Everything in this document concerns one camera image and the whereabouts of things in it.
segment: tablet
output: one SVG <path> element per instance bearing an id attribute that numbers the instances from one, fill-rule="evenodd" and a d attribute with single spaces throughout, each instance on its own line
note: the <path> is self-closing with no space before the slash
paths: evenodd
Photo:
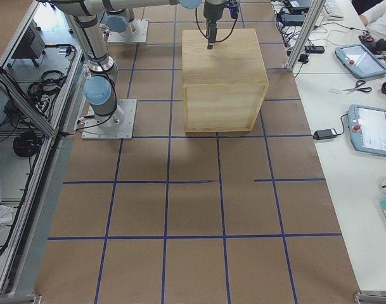
<path id="1" fill-rule="evenodd" d="M 335 54 L 342 64 L 359 79 L 386 74 L 386 65 L 363 44 L 337 47 Z"/>
<path id="2" fill-rule="evenodd" d="M 353 104 L 348 117 L 354 148 L 386 156 L 386 109 Z"/>

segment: scissors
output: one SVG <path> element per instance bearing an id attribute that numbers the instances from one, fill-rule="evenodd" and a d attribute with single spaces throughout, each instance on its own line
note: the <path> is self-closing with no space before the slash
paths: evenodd
<path id="1" fill-rule="evenodd" d="M 345 93 L 345 94 L 349 94 L 349 93 L 354 92 L 354 91 L 360 91 L 360 92 L 364 92 L 364 93 L 371 92 L 371 87 L 361 87 L 365 83 L 366 83 L 366 81 L 364 81 L 364 80 L 358 80 L 356 82 L 355 87 L 353 87 L 352 89 L 345 89 L 343 91 L 347 91 L 347 93 Z"/>

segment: tablet screen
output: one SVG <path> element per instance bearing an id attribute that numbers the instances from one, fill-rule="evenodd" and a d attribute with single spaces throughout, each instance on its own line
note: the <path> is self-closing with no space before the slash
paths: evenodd
<path id="1" fill-rule="evenodd" d="M 358 110 L 362 146 L 386 151 L 386 112 L 366 108 L 358 108 Z"/>
<path id="2" fill-rule="evenodd" d="M 346 57 L 355 61 L 354 66 L 358 67 L 363 73 L 377 73 L 383 71 L 383 67 L 377 60 L 367 53 L 361 46 L 344 47 L 342 51 Z"/>

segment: power adapter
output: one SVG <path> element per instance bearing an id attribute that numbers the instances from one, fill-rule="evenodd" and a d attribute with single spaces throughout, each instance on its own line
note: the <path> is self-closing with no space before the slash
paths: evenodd
<path id="1" fill-rule="evenodd" d="M 325 129 L 325 130 L 318 130 L 315 131 L 312 135 L 312 138 L 316 141 L 320 141 L 323 139 L 331 139 L 337 137 L 339 134 L 335 129 Z"/>
<path id="2" fill-rule="evenodd" d="M 306 19 L 305 15 L 277 14 L 278 21 L 285 27 L 300 27 Z"/>
<path id="3" fill-rule="evenodd" d="M 308 63 L 308 54 L 302 53 L 300 55 L 299 62 L 303 62 L 303 64 Z"/>
<path id="4" fill-rule="evenodd" d="M 323 54 L 325 52 L 323 46 L 305 46 L 304 49 L 307 54 Z"/>

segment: brown paper floor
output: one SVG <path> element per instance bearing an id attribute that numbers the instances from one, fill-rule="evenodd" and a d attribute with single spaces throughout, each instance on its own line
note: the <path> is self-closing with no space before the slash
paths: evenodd
<path id="1" fill-rule="evenodd" d="M 180 42 L 193 11 L 137 9 L 151 21 L 147 44 L 110 47 L 118 97 L 139 99 L 134 139 L 76 138 L 35 286 L 46 304 L 353 303 L 271 5 L 241 10 L 270 81 L 248 134 L 183 131 Z"/>

